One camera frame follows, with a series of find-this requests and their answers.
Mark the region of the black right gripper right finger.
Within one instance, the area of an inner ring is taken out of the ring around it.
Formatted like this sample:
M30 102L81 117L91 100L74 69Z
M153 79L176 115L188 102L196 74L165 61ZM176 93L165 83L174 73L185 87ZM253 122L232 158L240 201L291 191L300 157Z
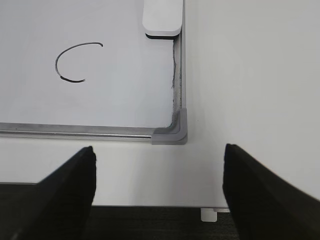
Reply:
M224 152L223 193L241 240L318 240L320 202L235 144Z

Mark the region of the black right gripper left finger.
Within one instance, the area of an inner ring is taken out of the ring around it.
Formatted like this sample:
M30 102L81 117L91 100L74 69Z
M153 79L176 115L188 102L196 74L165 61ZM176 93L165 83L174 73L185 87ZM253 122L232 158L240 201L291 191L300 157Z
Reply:
M93 147L79 150L29 189L0 203L2 240L79 240L97 186Z

